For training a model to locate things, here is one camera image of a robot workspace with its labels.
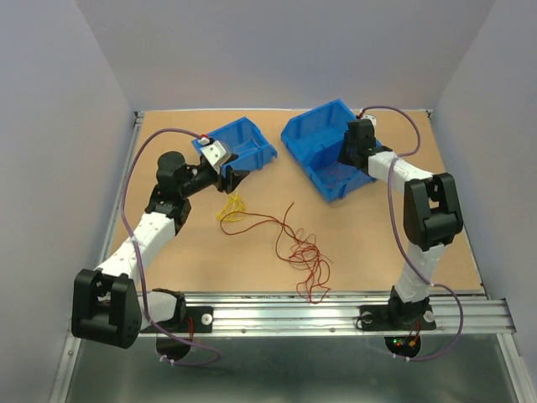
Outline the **small blue plastic bin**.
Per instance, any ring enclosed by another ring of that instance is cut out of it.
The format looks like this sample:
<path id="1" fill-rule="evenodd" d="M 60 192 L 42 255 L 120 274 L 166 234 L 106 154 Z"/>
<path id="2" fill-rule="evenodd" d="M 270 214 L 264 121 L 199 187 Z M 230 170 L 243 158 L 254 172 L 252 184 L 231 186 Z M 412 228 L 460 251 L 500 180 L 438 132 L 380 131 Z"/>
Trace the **small blue plastic bin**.
<path id="1" fill-rule="evenodd" d="M 210 132 L 208 137 L 221 141 L 232 152 L 231 159 L 222 167 L 224 177 L 228 166 L 235 170 L 261 170 L 278 155 L 260 129 L 245 117 Z M 198 141 L 194 139 L 192 145 L 201 155 Z"/>

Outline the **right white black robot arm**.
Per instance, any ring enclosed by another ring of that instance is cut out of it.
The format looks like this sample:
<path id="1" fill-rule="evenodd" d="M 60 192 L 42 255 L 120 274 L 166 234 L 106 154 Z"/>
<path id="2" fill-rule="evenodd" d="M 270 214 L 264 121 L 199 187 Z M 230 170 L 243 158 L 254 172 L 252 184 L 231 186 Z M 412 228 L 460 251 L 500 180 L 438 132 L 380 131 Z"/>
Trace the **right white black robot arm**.
<path id="1" fill-rule="evenodd" d="M 386 183 L 393 230 L 397 229 L 393 191 L 404 198 L 403 227 L 408 248 L 403 249 L 399 234 L 394 234 L 404 259 L 401 275 L 386 304 L 360 307 L 358 326 L 364 331 L 395 331 L 419 323 L 434 329 L 432 276 L 445 248 L 463 229 L 454 177 L 419 169 L 377 144 L 373 123 L 364 118 L 347 124 L 338 161 Z"/>

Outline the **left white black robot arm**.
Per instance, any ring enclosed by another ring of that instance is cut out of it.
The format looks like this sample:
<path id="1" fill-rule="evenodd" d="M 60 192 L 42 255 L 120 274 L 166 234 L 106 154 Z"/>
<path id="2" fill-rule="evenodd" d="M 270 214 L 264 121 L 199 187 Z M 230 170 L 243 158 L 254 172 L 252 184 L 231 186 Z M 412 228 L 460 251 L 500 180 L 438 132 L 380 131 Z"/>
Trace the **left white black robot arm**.
<path id="1" fill-rule="evenodd" d="M 133 345 L 147 327 L 162 324 L 176 331 L 191 323 L 184 295 L 148 290 L 145 270 L 185 226 L 190 196 L 214 186 L 232 193 L 248 170 L 232 168 L 236 154 L 219 155 L 211 146 L 196 165 L 170 151 L 157 161 L 156 184 L 138 225 L 128 229 L 121 246 L 93 270 L 74 280 L 71 331 L 74 336 L 119 348 Z"/>

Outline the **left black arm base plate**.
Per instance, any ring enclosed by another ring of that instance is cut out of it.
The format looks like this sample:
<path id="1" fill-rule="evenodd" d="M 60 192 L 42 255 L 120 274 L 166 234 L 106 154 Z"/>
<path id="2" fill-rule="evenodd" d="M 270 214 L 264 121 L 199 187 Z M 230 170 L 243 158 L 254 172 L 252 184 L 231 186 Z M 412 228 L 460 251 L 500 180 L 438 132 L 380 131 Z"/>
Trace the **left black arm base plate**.
<path id="1" fill-rule="evenodd" d="M 159 322 L 159 325 L 174 333 L 208 334 L 212 333 L 212 322 L 204 323 L 202 317 L 213 317 L 213 313 L 212 306 L 187 306 L 179 318 Z"/>

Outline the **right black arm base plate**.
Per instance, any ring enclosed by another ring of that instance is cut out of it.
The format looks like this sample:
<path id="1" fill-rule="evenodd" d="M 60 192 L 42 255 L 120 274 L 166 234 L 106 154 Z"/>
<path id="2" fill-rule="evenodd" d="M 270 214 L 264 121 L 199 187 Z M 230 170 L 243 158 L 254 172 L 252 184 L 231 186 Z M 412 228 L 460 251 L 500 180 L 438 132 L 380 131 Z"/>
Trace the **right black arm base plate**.
<path id="1" fill-rule="evenodd" d="M 433 331 L 436 322 L 427 322 L 423 315 L 411 313 L 397 316 L 387 305 L 362 305 L 358 307 L 357 328 L 364 332 Z"/>

